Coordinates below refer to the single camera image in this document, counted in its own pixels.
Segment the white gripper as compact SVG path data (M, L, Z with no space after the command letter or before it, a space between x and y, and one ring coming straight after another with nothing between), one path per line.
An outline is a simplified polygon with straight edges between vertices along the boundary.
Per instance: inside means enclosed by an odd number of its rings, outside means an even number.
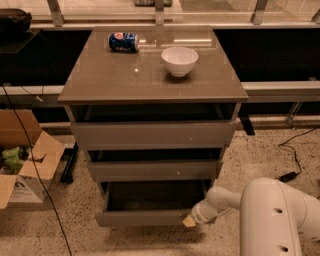
M231 208L222 205L220 202L204 199L197 203L182 221L187 228L195 227L197 224L206 224L213 219L227 213Z

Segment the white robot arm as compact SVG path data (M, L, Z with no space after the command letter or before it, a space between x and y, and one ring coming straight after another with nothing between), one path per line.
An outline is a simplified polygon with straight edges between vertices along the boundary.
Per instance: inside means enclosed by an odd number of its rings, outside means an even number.
M240 256L302 256L302 238L320 240L320 200L265 177L241 193L210 188L183 224L206 224L232 209L240 213Z

